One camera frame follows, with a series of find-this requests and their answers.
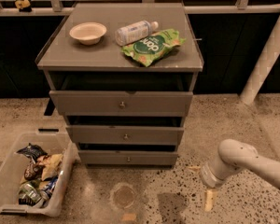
green chip bag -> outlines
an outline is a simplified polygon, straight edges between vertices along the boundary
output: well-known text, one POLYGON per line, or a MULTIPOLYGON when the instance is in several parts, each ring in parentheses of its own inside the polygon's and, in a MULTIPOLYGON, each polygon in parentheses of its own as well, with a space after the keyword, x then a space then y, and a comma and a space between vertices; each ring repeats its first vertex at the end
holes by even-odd
POLYGON ((154 61, 168 54, 174 47, 180 46, 186 39, 179 38, 179 32, 167 29, 147 36, 139 41, 122 47, 122 52, 134 60, 150 66, 154 61))

middle drawer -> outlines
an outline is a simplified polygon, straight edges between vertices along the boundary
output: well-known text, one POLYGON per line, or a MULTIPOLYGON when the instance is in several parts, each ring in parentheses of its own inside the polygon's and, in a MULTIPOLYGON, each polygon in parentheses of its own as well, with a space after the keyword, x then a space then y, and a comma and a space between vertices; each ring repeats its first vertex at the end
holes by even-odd
POLYGON ((140 127, 73 125, 66 130, 74 143, 178 145, 184 129, 180 127, 140 127))
POLYGON ((51 91, 60 115, 175 116, 189 112, 192 92, 51 91))

white plastic bin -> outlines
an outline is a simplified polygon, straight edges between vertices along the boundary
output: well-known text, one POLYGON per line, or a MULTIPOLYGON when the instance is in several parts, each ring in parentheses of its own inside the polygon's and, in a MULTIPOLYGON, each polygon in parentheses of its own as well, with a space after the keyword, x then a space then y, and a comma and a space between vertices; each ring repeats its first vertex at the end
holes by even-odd
POLYGON ((62 210, 63 197, 75 161, 74 144, 67 133, 23 133, 11 147, 0 167, 0 214, 25 215, 43 214, 57 217, 62 210), (63 153, 62 169, 49 204, 44 208, 18 205, 21 178, 29 159, 16 152, 32 143, 41 146, 48 154, 63 153))

bottle cap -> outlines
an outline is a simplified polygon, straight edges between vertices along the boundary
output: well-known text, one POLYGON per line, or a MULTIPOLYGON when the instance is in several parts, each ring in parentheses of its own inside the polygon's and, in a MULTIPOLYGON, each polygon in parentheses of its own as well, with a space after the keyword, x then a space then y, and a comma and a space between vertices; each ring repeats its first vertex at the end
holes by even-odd
POLYGON ((159 27, 158 22, 157 22, 157 21, 153 21, 153 22, 151 23, 151 27, 152 27, 152 30, 158 29, 158 27, 159 27))

cabinet top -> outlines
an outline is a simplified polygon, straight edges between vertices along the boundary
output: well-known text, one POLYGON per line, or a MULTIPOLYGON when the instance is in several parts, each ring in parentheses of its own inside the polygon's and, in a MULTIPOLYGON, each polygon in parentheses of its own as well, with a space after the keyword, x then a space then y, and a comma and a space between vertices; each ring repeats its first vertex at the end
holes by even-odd
POLYGON ((80 3, 62 25, 37 66, 43 70, 64 71, 196 72, 203 69, 203 59, 188 17, 179 3, 80 3), (158 30, 176 29, 186 42, 166 58, 144 67, 126 57, 115 41, 118 28, 142 20, 157 21, 158 30), (99 43, 85 46, 69 35, 72 27, 83 22, 99 22, 106 27, 107 32, 99 43))

